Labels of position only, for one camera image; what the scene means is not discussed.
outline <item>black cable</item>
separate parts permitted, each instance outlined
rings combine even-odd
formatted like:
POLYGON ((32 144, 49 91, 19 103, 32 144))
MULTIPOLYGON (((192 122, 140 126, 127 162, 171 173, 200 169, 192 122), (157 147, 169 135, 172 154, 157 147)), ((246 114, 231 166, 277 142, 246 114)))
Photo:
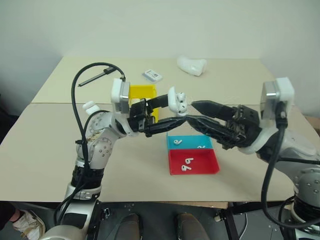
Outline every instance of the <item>black cable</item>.
MULTIPOLYGON (((292 201, 294 198, 295 198, 295 196, 291 196, 291 197, 289 197, 288 199, 286 199, 286 200, 281 204, 281 206, 280 206, 280 208, 279 208, 279 214, 278 214, 278 220, 279 220, 279 222, 281 222, 282 213, 283 213, 283 210, 284 210, 285 206, 288 205, 288 203, 289 203, 290 201, 292 201)), ((285 237, 285 233, 284 233, 284 228, 283 228, 283 227, 280 227, 280 231, 281 231, 282 236, 285 237)))
POLYGON ((76 143, 77 144, 81 144, 81 148, 82 148, 82 155, 83 155, 83 161, 84 161, 84 165, 83 165, 83 172, 80 176, 80 179, 76 185, 76 187, 74 188, 74 191, 72 192, 72 194, 70 196, 68 196, 66 199, 64 199, 59 205, 58 207, 55 209, 54 214, 53 214, 53 220, 55 225, 59 225, 63 215, 65 214, 70 202, 72 201, 73 197, 85 186, 85 183, 80 186, 81 182, 84 179, 84 176, 86 175, 87 171, 90 169, 90 165, 89 165, 89 155, 88 155, 88 144, 87 144, 87 138, 86 138, 86 132, 82 126, 80 117, 79 117, 79 113, 78 113, 78 109, 77 109, 77 104, 76 104, 76 84, 77 81, 80 77, 80 75, 85 72, 86 70, 95 67, 95 66, 107 66, 107 67, 113 67, 116 70, 118 70, 121 73, 121 79, 123 82, 126 81, 126 76, 125 73, 116 65, 113 65, 111 63, 106 63, 106 62, 95 62, 95 63, 91 63, 87 66, 84 66, 82 69, 80 69, 78 71, 78 73, 75 75, 73 81, 72 81, 72 85, 71 85, 71 103, 72 103, 72 109, 74 112, 74 116, 75 116, 75 120, 77 122, 80 134, 81 134, 81 140, 77 140, 76 143), (61 214, 59 216, 59 219, 57 220, 57 214, 59 209, 61 208, 61 206, 64 205, 63 210, 61 211, 61 214))
POLYGON ((90 120, 93 118, 93 116, 95 116, 96 114, 99 114, 99 113, 110 113, 110 111, 107 111, 107 110, 98 110, 98 111, 95 111, 94 113, 92 113, 88 119, 85 121, 85 125, 84 125, 84 132, 86 133, 87 132, 87 128, 88 128, 88 125, 89 125, 89 122, 90 120))
POLYGON ((273 153, 269 159, 269 164, 264 176, 263 184, 262 184, 262 189, 261 189, 261 203, 262 203, 262 210, 265 216, 272 221, 273 223, 279 225, 280 227, 283 228, 289 228, 289 229, 302 229, 306 228, 310 225, 315 225, 320 223, 320 218, 316 218, 314 220, 310 220, 308 222, 304 223, 297 223, 297 224, 288 224, 281 222, 274 218, 273 216, 270 215, 268 212, 268 202, 267 202, 267 193, 268 193, 268 188, 271 180, 272 173, 275 169, 275 166, 277 164, 277 161, 279 159, 279 154, 281 150, 281 145, 285 136, 285 131, 288 126, 288 121, 287 118, 283 117, 278 117, 282 116, 282 112, 285 111, 285 104, 283 102, 279 102, 276 106, 276 127, 278 128, 277 132, 277 141, 274 145, 273 153))
POLYGON ((320 161, 317 161, 317 160, 305 160, 305 159, 289 158, 289 157, 285 157, 285 158, 280 157, 278 162, 292 162, 292 163, 320 165, 320 161))

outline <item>floor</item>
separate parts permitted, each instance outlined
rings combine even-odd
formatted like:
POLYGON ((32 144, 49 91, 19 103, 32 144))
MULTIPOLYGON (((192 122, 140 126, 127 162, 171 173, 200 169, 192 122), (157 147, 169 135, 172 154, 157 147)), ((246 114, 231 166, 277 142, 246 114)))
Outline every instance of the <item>floor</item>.
MULTIPOLYGON (((20 209, 32 209, 41 217, 47 229, 53 226, 53 210, 35 207, 26 203, 16 203, 20 209)), ((191 213, 203 225, 211 240, 227 240, 224 222, 215 222, 215 208, 182 206, 167 203, 138 202, 138 203, 104 203, 111 210, 111 216, 101 223, 98 240, 113 240, 119 223, 129 213, 138 213, 143 219, 145 240, 176 240, 174 216, 178 213, 191 213)), ((248 213, 248 227, 242 240, 282 240, 279 228, 266 219, 261 211, 248 213)), ((235 224, 240 232, 245 223, 245 215, 234 216, 235 224)), ((0 231, 0 240, 20 240, 19 232, 13 230, 8 223, 0 231)))

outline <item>black metal frame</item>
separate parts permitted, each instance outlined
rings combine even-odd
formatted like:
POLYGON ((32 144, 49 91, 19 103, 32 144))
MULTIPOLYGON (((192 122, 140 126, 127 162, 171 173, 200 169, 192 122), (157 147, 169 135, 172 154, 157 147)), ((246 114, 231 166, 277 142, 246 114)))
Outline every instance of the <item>black metal frame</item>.
MULTIPOLYGON (((268 202, 268 207, 280 206, 282 201, 271 201, 268 202)), ((219 211, 219 216, 222 221, 224 221, 225 229, 228 234, 229 240, 239 240, 238 230, 235 224, 234 215, 244 214, 252 211, 257 211, 262 209, 261 202, 248 202, 244 204, 239 204, 237 202, 233 203, 233 206, 229 206, 227 209, 221 209, 219 211)))

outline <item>beige table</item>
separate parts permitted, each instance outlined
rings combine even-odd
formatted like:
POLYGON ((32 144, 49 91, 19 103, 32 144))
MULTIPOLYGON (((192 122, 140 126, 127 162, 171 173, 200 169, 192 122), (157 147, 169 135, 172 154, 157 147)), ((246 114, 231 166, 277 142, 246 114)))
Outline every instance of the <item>beige table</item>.
MULTIPOLYGON (((212 100, 229 105, 259 104, 263 82, 274 80, 258 59, 209 59, 206 72, 196 77, 181 71, 173 58, 64 57, 32 103, 71 103, 70 89, 74 76, 82 67, 94 62, 119 66, 132 85, 151 84, 142 73, 153 69, 163 75, 163 79, 156 84, 159 96, 167 94, 169 88, 175 86, 177 91, 187 95, 189 102, 212 100)), ((81 75, 78 83, 102 73, 104 68, 89 69, 81 75)), ((90 100, 97 104, 111 103, 111 87, 116 77, 120 77, 120 74, 113 72, 86 86, 77 87, 77 103, 90 100)))
MULTIPOLYGON (((101 108, 110 110, 110 104, 101 108)), ((79 111, 82 120, 87 117, 79 111)), ((164 109, 160 117, 170 113, 164 109)), ((289 127, 315 145, 319 138, 294 107, 289 127)), ((170 134, 197 134, 187 123, 170 134)), ((59 202, 71 180, 80 137, 70 103, 30 104, 0 146, 1 200, 59 202)), ((133 201, 259 201, 267 164, 237 148, 223 150, 213 142, 220 165, 214 175, 169 173, 166 134, 140 134, 116 142, 104 172, 103 202, 133 201)), ((279 171, 272 176, 268 199, 284 200, 293 194, 290 180, 279 171)))

